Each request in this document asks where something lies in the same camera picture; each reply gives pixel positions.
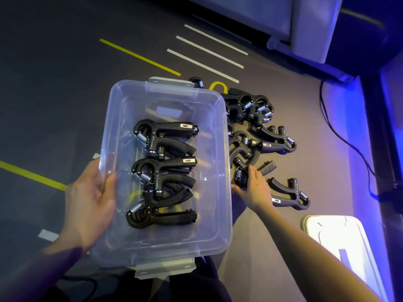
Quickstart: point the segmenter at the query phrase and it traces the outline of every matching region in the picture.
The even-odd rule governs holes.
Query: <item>forearm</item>
[[[38,301],[82,256],[83,249],[56,240],[7,281],[0,301]]]
[[[271,205],[256,213],[307,301],[379,302],[378,296],[333,254],[285,220]]]

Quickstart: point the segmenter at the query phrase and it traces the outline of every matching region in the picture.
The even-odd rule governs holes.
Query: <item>white label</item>
[[[192,129],[192,128],[193,128],[193,125],[181,124],[181,127],[182,127],[182,128],[190,128],[190,129]]]

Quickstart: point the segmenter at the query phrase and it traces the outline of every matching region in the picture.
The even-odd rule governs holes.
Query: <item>left hand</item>
[[[77,181],[67,187],[64,225],[57,239],[69,247],[82,247],[83,254],[106,231],[116,208],[116,174],[108,176],[101,193],[95,182],[98,165],[99,159],[88,163]]]

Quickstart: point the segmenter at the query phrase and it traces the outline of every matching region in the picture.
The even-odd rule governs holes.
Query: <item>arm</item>
[[[99,160],[88,164],[66,189],[66,211],[59,237],[20,269],[0,293],[0,301],[38,301],[95,244],[116,207],[112,174],[103,193],[95,187]]]
[[[232,189],[262,220],[307,301],[381,301],[333,254],[281,216],[255,167],[249,166],[247,191],[235,185]]]

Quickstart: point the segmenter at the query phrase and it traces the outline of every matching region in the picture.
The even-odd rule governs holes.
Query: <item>yellow loop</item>
[[[211,86],[208,88],[209,90],[214,90],[214,87],[216,85],[221,85],[224,88],[224,94],[228,94],[228,88],[223,82],[214,82],[211,84]]]

